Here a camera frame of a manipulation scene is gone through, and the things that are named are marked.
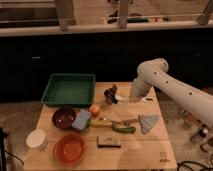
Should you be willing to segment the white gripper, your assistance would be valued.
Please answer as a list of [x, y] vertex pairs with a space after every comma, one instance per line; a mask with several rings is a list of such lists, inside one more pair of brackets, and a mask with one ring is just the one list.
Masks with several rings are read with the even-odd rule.
[[139, 102], [142, 98], [144, 98], [149, 92], [149, 86], [142, 82], [138, 83], [134, 80], [131, 84], [130, 90], [130, 102], [136, 103]]

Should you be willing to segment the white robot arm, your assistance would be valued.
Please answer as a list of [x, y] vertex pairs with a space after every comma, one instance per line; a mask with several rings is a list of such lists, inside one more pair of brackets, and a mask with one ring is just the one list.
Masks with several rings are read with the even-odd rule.
[[194, 88], [167, 74], [169, 65], [163, 58], [145, 61], [137, 67], [130, 97], [145, 97], [152, 86], [157, 87], [176, 103], [192, 113], [209, 128], [213, 127], [213, 95]]

